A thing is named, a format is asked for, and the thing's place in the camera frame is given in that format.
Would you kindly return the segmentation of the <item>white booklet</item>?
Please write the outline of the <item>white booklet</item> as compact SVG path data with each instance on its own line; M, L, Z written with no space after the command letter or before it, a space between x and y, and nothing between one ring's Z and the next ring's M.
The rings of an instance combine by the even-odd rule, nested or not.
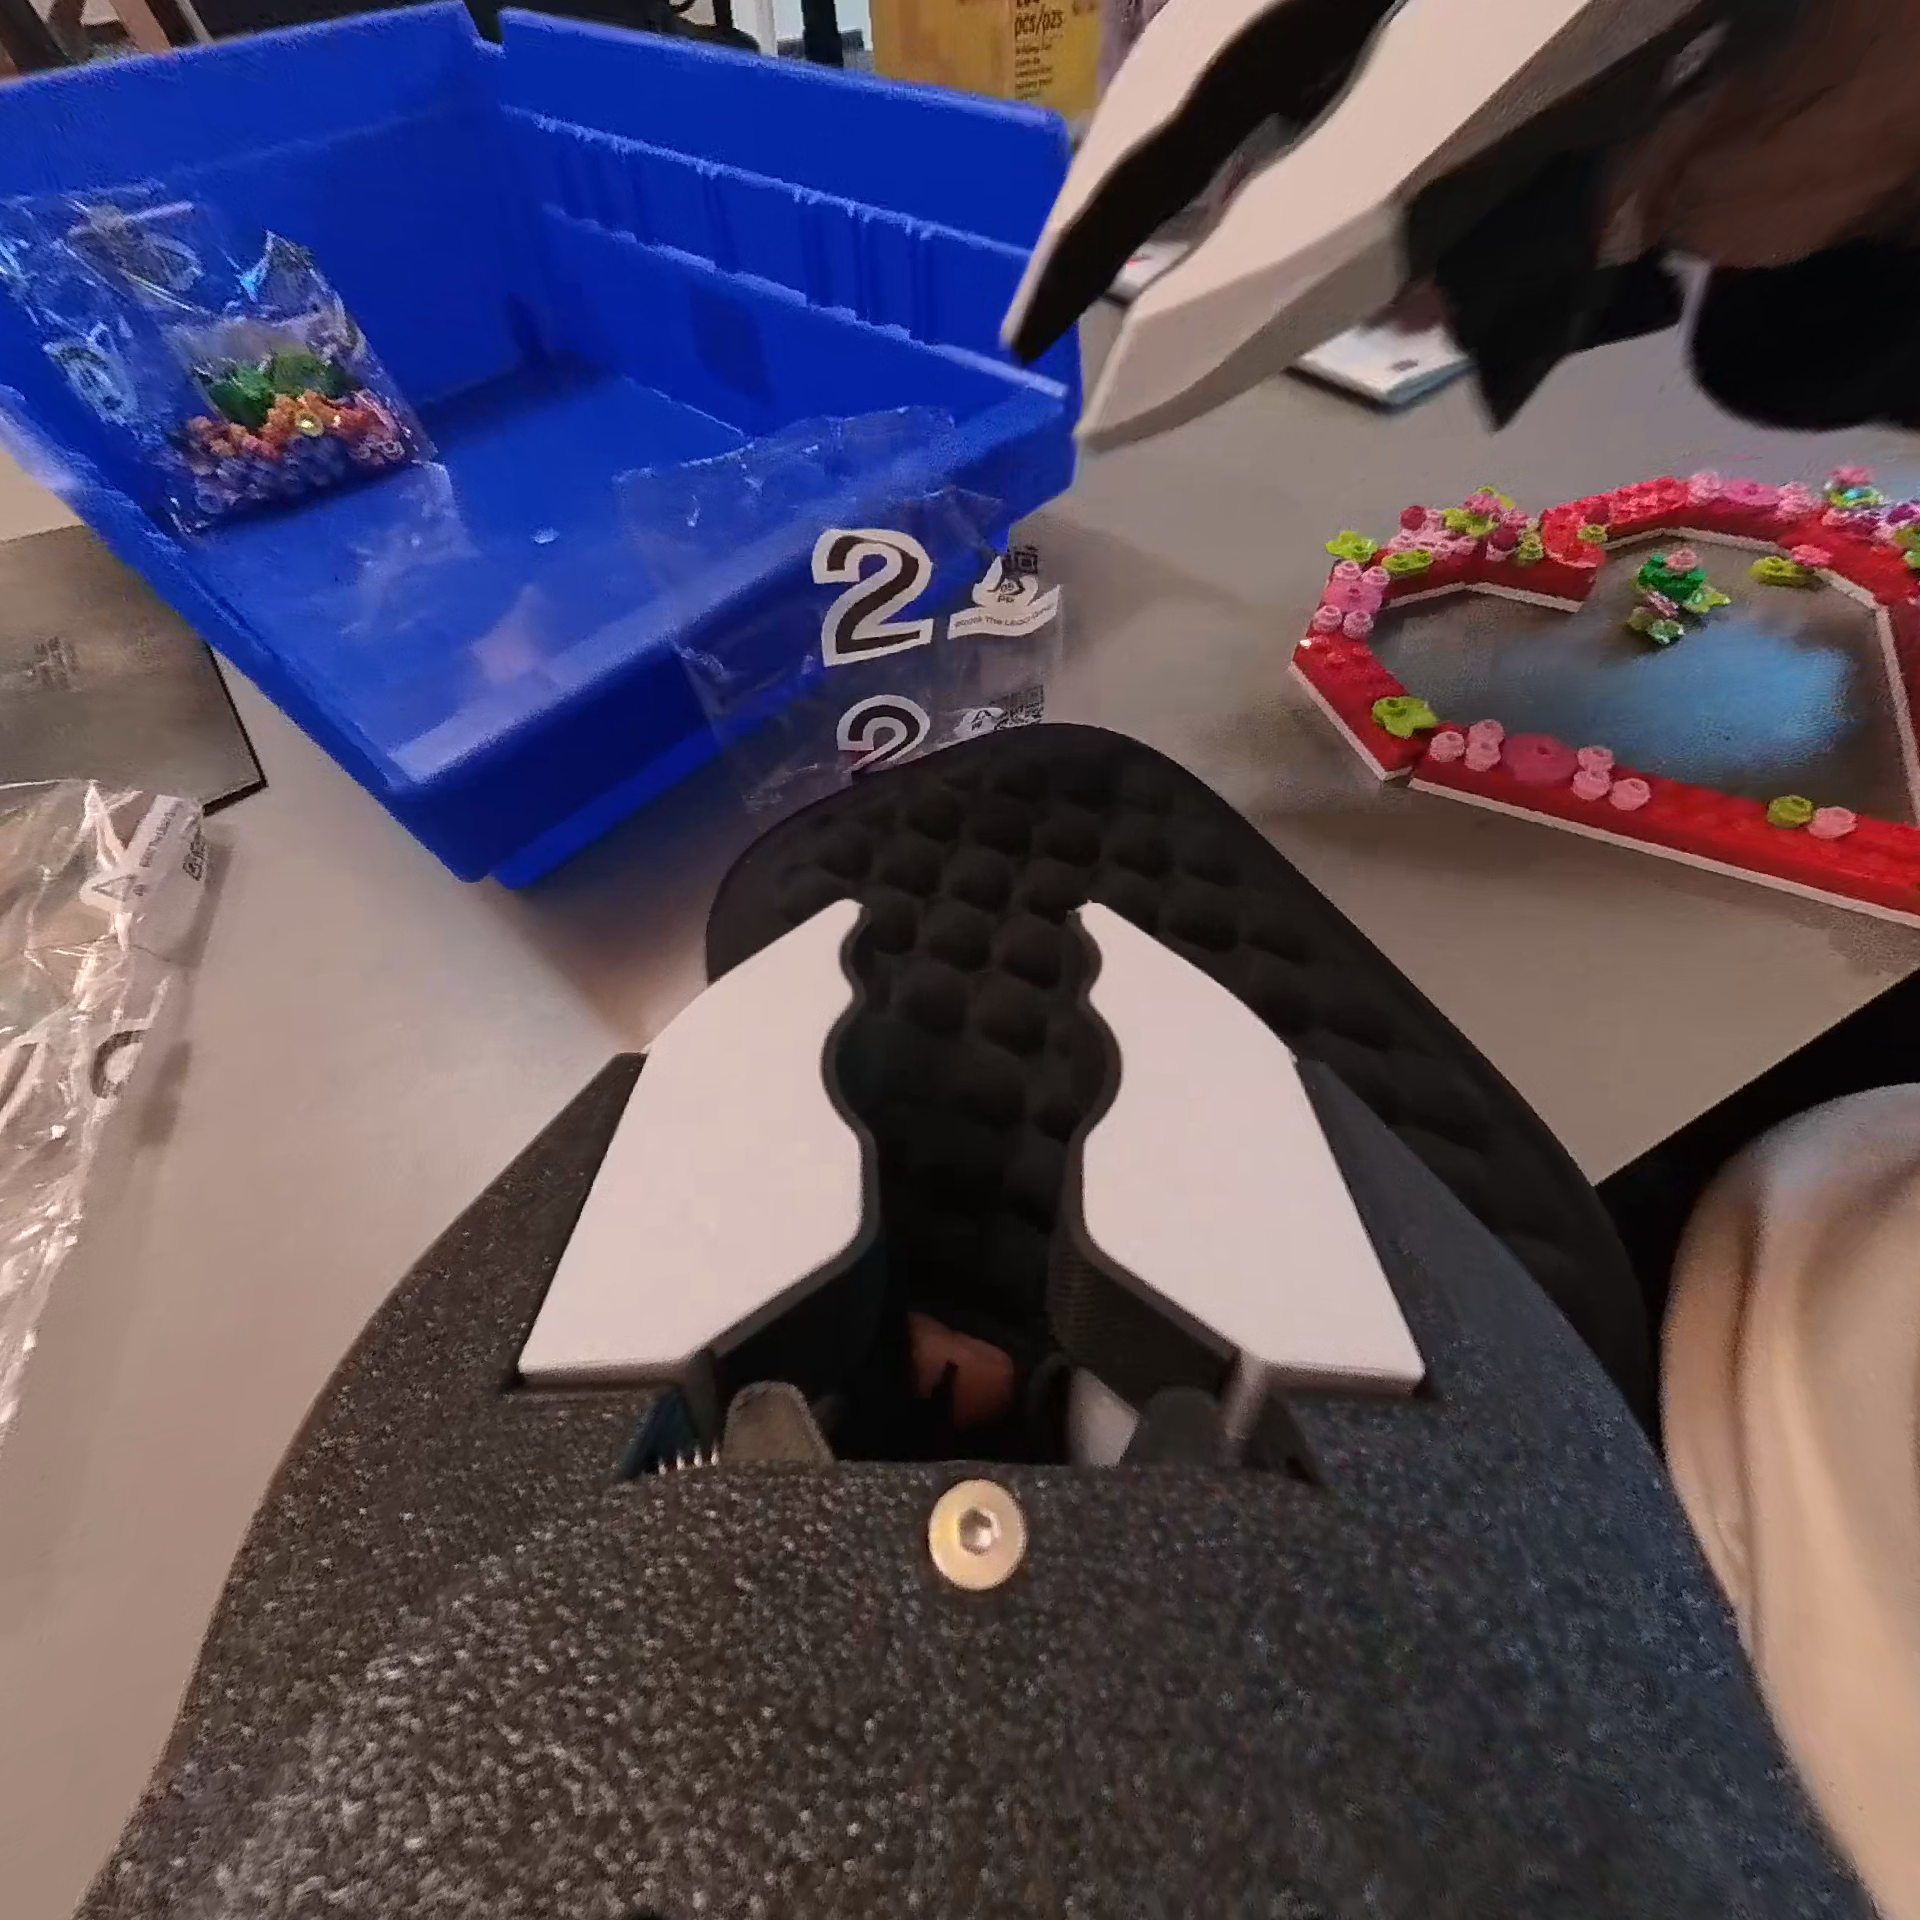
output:
M1290 371L1313 385L1394 414L1452 385L1475 368L1444 302L1427 281L1304 351Z

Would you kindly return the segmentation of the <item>bag of small colourful bricks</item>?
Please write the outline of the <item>bag of small colourful bricks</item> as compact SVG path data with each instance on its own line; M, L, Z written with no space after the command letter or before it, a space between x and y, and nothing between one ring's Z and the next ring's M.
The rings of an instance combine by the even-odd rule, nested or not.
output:
M182 300L157 336L180 379L157 466L185 533L436 458L418 409L301 241L267 234L217 302Z

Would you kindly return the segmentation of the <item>crumpled clear plastic bag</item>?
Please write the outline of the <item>crumpled clear plastic bag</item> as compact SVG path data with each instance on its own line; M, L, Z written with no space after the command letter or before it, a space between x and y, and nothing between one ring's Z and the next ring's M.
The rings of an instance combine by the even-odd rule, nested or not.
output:
M3 1429L157 1021L206 916L205 808L101 780L3 792Z

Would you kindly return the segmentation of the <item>small flower brick cluster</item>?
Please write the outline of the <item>small flower brick cluster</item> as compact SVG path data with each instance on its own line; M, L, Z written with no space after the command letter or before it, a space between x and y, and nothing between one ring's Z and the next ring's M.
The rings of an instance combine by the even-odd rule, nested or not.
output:
M1732 605L1692 541L1651 551L1635 573L1635 601L1625 628L1651 649L1669 649Z

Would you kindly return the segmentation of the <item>grey desk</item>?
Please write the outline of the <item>grey desk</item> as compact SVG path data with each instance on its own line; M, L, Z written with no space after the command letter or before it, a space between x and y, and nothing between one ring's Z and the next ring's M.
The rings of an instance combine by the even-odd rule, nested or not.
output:
M1277 378L1081 459L1036 518L1069 600L1049 709L1208 780L1605 1177L1911 972L1917 936L1370 781L1285 633L1336 530L1488 484L1524 501L1917 437L1764 432L1671 336L1556 371L1500 434ZM269 788L215 819L191 999L123 1182L57 1281L4 1444L4 1687L117 1635L194 1645L238 1533L373 1306L612 1053L700 982L749 819L703 772L559 874L465 884L248 684Z

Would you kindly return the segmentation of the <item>yellow toy set box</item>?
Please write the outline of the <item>yellow toy set box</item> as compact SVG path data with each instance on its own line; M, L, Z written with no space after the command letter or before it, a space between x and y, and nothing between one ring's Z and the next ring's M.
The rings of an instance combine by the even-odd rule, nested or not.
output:
M877 69L1069 119L1098 101L1101 2L871 2Z

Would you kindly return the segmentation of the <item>dark booklet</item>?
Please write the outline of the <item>dark booklet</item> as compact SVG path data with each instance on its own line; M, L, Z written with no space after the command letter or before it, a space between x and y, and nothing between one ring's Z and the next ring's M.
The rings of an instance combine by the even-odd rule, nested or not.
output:
M205 638L83 526L3 544L3 781L206 814L269 786Z

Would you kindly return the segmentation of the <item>red heart-shaped brick frame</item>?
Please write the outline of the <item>red heart-shaped brick frame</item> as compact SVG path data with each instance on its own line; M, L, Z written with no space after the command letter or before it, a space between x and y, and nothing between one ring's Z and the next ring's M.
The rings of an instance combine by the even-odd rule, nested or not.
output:
M1325 544L1329 572L1290 672L1381 783L1917 928L1915 824L1821 795L1811 774L1767 780L1758 795L1735 794L1730 774L1680 777L1586 727L1527 727L1419 691L1381 657L1394 614L1459 597L1576 614L1611 564L1631 561L1623 632L1643 657L1666 662L1743 609L1729 591L1730 605L1664 649L1627 632L1638 566L1683 541L1709 578L1704 548L1725 548L1749 558L1754 588L1838 594L1868 617L1868 687L1884 700L1915 806L1917 495L1884 491L1868 466L1836 466L1816 484L1660 473L1537 512L1488 487L1451 505L1409 503L1389 536L1349 527Z

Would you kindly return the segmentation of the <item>person's right hand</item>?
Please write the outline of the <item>person's right hand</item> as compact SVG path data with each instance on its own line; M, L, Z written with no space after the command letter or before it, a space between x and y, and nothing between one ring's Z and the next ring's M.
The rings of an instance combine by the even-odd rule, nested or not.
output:
M1919 238L1919 6L1805 3L1769 53L1673 107L1623 199L1652 244L1774 269Z

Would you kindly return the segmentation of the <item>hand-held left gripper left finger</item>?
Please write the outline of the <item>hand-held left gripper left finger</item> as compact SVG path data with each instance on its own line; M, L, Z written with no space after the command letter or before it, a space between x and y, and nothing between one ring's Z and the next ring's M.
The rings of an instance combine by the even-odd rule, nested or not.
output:
M859 899L830 899L711 982L647 1050L519 1380L688 1380L874 1254L877 1146L839 1074L863 921Z

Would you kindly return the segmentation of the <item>clear numbered plastic bag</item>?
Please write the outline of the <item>clear numbered plastic bag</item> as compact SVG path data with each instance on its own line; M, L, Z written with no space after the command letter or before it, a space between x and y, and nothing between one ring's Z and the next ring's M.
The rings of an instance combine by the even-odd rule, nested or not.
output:
M1064 590L924 404L618 473L620 530L741 804L780 817L1036 726Z

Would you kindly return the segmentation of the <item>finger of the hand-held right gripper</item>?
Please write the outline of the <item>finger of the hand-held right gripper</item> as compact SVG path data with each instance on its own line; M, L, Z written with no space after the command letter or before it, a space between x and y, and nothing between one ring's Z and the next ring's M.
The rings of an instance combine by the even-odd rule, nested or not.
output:
M1000 341L1036 363L1180 217L1187 252L1127 310L1113 363L1288 363L1415 286L1394 211L1357 217L1285 162L1381 57L1411 3L1164 3L1118 57Z
M1296 133L1139 292L1077 437L1196 420L1386 308L1573 131L1617 75L1629 110L1715 3L1167 3L1077 151L1077 310L1195 204L1251 131Z

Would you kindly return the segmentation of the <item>person's beige clothing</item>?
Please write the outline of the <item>person's beige clothing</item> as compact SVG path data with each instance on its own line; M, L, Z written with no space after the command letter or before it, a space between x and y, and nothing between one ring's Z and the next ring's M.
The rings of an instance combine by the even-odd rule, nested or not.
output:
M1781 1122L1671 1268L1669 1470L1879 1915L1919 1913L1919 1088Z

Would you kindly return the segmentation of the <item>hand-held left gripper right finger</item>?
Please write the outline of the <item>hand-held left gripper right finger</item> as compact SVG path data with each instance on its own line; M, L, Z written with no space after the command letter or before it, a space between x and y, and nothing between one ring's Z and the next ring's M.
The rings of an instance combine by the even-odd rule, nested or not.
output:
M1290 1045L1120 912L1077 928L1113 1080L1071 1149L1073 1249L1207 1355L1228 1444L1290 1390L1416 1393L1424 1353Z

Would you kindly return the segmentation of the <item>blue plastic bin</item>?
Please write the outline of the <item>blue plastic bin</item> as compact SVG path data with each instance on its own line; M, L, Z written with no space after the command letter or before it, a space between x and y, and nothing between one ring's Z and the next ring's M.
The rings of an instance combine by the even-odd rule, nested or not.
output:
M1074 473L1079 347L998 326L1071 163L1053 110L463 3L4 84L4 197L157 181L317 252L445 478L164 521L4 302L4 432L452 874L520 885L711 747L616 479L923 405L1011 516Z

